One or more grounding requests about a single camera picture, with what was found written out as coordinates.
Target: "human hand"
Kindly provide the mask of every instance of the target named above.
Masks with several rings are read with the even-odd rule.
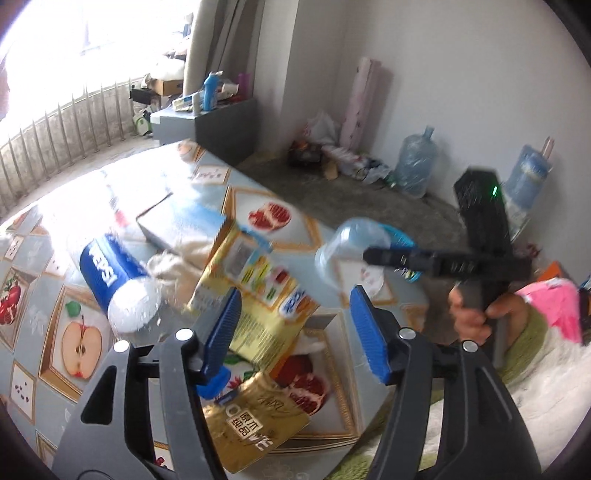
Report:
[[[501,295],[486,309],[486,314],[480,310],[464,308],[462,293],[457,287],[449,293],[448,301],[449,313],[454,319],[453,327],[460,340],[473,340],[478,345],[482,345],[491,335],[491,327],[485,325],[486,318],[499,319],[507,315],[507,348],[509,348],[527,325],[529,315],[527,303],[513,293]]]

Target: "green sleeve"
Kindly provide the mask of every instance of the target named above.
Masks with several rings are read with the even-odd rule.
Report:
[[[499,370],[505,385],[516,379],[538,354],[548,332],[545,317],[531,305],[527,325],[505,354],[505,366]]]

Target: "pepsi label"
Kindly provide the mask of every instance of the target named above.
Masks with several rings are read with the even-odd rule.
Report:
[[[80,256],[80,272],[105,314],[111,298],[120,287],[133,278],[148,276],[146,270],[110,233],[95,238],[84,248]]]

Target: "floor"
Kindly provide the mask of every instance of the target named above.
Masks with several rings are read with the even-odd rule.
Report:
[[[22,198],[10,215],[80,175],[157,146],[155,140],[135,137],[104,148],[43,183]],[[332,228],[349,218],[366,216],[404,231],[422,248],[458,249],[466,246],[457,212],[433,197],[413,200],[398,192],[364,185],[343,176],[327,181],[319,171],[293,169],[283,160],[258,155],[247,158],[237,168]],[[436,342],[453,341],[455,335],[447,314],[447,294],[453,282],[425,276],[419,282],[430,299],[424,333]]]

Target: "gray carpet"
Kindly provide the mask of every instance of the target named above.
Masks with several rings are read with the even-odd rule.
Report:
[[[422,248],[466,248],[465,231],[457,212],[436,198],[414,200],[343,176],[328,181],[319,171],[291,168],[279,159],[253,156],[237,168],[332,228],[351,217],[365,216],[404,231]],[[423,275],[419,283],[430,299],[424,333],[436,342],[453,341],[455,334],[447,313],[447,294],[453,282]]]

